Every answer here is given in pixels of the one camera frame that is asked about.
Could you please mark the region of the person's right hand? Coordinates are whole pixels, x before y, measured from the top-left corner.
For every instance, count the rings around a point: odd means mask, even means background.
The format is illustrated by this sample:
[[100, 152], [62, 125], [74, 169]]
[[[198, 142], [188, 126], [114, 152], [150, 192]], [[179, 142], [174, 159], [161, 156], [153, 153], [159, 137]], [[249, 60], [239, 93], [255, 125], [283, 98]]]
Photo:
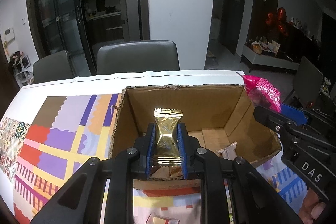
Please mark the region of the person's right hand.
[[298, 216], [304, 224], [312, 224], [323, 212], [326, 203], [320, 201], [319, 196], [309, 188], [303, 199]]

